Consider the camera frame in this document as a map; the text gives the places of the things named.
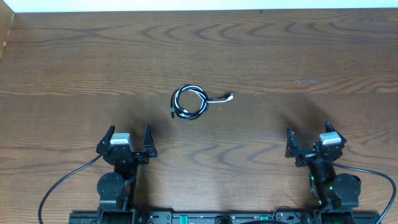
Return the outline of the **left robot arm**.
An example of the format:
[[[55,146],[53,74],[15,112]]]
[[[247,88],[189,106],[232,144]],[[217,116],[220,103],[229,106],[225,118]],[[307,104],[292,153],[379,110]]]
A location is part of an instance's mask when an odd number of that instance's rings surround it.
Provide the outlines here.
[[[157,156],[150,126],[144,133],[144,151],[135,151],[129,133],[116,133],[110,126],[96,147],[96,152],[111,166],[113,171],[104,174],[97,183],[100,196],[97,223],[147,223],[147,214],[133,205],[137,183],[137,169]]]

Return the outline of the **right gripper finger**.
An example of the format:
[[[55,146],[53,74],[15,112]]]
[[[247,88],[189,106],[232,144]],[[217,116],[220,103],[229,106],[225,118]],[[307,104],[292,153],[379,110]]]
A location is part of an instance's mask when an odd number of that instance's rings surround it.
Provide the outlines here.
[[[346,143],[346,139],[332,126],[332,124],[327,119],[324,120],[324,126],[327,133],[335,132],[341,138],[341,142]]]
[[[285,157],[291,158],[296,157],[299,151],[299,144],[297,143],[294,131],[287,128],[287,144],[285,149]]]

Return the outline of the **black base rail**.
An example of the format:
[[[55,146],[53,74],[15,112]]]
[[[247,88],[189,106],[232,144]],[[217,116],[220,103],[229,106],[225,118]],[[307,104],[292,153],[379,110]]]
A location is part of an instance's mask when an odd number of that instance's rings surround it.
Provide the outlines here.
[[[219,223],[376,223],[379,215],[375,213],[293,212],[278,209],[269,213],[178,213],[170,211],[117,212],[102,210],[94,212],[75,212],[69,216],[69,224],[84,223],[130,223],[130,224],[219,224]]]

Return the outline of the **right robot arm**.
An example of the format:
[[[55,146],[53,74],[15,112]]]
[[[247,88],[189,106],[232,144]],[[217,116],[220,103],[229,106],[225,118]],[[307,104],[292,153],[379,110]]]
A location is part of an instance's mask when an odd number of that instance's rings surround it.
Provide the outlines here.
[[[310,149],[301,149],[292,128],[287,128],[286,158],[296,167],[308,167],[312,194],[320,204],[302,218],[303,223],[354,223],[353,209],[359,207],[361,179],[335,172],[334,162],[343,155],[346,139],[326,120],[325,132]]]

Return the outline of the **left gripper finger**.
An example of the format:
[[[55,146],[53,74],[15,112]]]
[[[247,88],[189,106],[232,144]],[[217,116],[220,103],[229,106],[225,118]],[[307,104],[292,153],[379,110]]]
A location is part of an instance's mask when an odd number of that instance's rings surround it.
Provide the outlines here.
[[[111,138],[114,134],[115,126],[111,125],[103,136],[102,140],[97,144],[96,152],[98,154],[106,154],[112,148]]]
[[[146,124],[144,135],[144,147],[149,157],[157,157],[157,149],[152,138],[149,124]]]

